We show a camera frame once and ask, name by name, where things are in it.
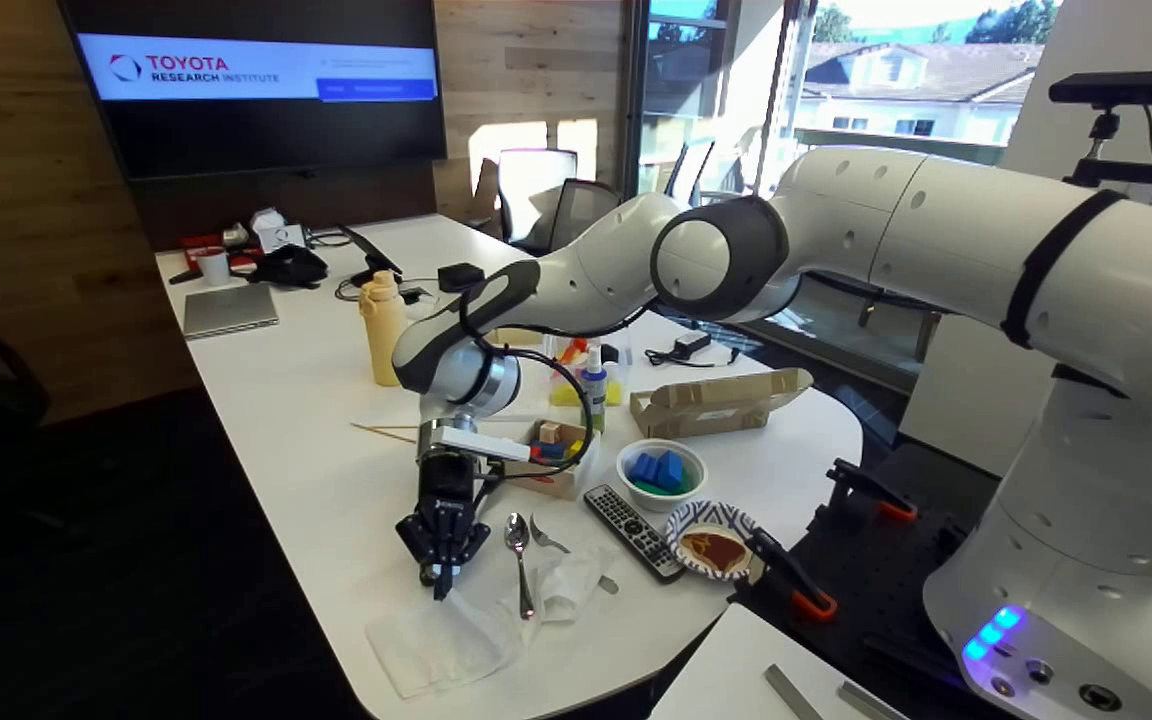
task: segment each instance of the blue led light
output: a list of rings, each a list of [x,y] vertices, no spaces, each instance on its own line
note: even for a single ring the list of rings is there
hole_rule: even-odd
[[[967,654],[967,661],[984,661],[986,648],[972,641],[972,642],[965,648],[965,654]]]
[[[1007,632],[1007,627],[1019,622],[1019,613],[1016,613],[1016,606],[1000,606],[1000,613],[993,617],[993,622]]]
[[[993,648],[993,642],[1005,641],[1005,632],[1000,632],[994,622],[984,622],[984,627],[974,632],[974,641]]]

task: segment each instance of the wooden wall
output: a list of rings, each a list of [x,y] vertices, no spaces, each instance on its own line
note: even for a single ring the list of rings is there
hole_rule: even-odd
[[[594,119],[594,177],[615,177],[621,0],[437,0],[437,16],[447,214],[487,122]],[[0,0],[0,335],[53,386],[53,421],[195,382],[54,0]]]

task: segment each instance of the screen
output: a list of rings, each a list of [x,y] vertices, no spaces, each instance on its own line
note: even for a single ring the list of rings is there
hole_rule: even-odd
[[[63,0],[129,181],[443,154],[430,0]]]

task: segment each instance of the box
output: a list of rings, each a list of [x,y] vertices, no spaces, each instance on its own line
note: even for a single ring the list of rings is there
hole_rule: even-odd
[[[643,437],[713,437],[765,427],[766,411],[812,386],[812,373],[775,368],[765,377],[728,377],[698,382],[659,382],[656,391],[633,391],[627,414]]]

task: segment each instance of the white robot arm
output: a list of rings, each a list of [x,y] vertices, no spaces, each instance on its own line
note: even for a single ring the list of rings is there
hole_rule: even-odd
[[[497,411],[497,324],[606,330],[650,296],[698,318],[775,311],[802,271],[895,289],[1061,365],[972,539],[923,583],[965,679],[1016,716],[1152,716],[1152,206],[908,152],[807,152],[771,204],[633,198],[556,257],[416,324],[394,373]]]

